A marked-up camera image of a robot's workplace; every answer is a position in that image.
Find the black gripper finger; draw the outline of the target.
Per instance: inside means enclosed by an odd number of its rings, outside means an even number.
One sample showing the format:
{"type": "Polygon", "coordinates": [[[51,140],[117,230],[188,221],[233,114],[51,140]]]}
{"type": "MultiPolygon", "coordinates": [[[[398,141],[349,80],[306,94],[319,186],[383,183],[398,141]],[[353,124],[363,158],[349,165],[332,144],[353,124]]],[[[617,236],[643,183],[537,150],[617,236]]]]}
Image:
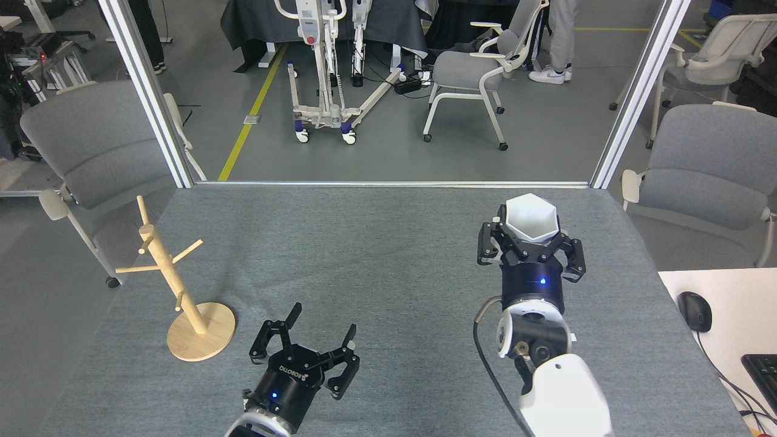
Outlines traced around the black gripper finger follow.
{"type": "Polygon", "coordinates": [[[517,235],[507,225],[506,205],[500,205],[496,218],[483,222],[478,233],[477,263],[491,265],[496,259],[502,265],[517,264],[517,235]]]}
{"type": "Polygon", "coordinates": [[[571,238],[567,234],[556,234],[546,247],[547,265],[560,272],[560,275],[571,283],[577,283],[586,272],[585,252],[581,240],[571,238]],[[555,256],[560,249],[566,257],[566,266],[562,266],[555,256]]]}
{"type": "Polygon", "coordinates": [[[290,340],[290,329],[294,326],[295,321],[299,318],[302,312],[302,304],[296,302],[292,307],[291,312],[285,320],[266,320],[262,325],[260,332],[256,335],[256,339],[253,342],[249,351],[249,357],[254,365],[258,365],[261,361],[268,357],[267,345],[275,335],[280,335],[281,339],[281,354],[286,357],[287,361],[294,359],[294,348],[290,340]]]}
{"type": "Polygon", "coordinates": [[[355,354],[355,343],[353,343],[356,332],[357,325],[352,324],[342,340],[342,345],[324,354],[322,362],[324,371],[332,370],[340,364],[346,365],[341,375],[327,380],[327,389],[332,393],[334,400],[342,399],[360,368],[360,357],[355,354]]]}

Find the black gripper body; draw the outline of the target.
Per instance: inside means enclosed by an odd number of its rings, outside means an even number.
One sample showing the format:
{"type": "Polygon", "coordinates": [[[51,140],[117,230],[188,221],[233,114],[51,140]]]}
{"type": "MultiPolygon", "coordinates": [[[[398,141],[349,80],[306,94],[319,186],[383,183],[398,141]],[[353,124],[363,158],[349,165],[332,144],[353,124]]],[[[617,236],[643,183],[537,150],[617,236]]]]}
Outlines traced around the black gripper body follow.
{"type": "Polygon", "coordinates": [[[273,354],[245,412],[264,415],[264,429],[272,435],[295,434],[322,385],[321,357],[302,346],[273,354]]]}
{"type": "Polygon", "coordinates": [[[547,263],[519,261],[514,251],[501,255],[503,310],[521,300],[544,299],[564,310],[562,266],[555,258],[547,263]]]}

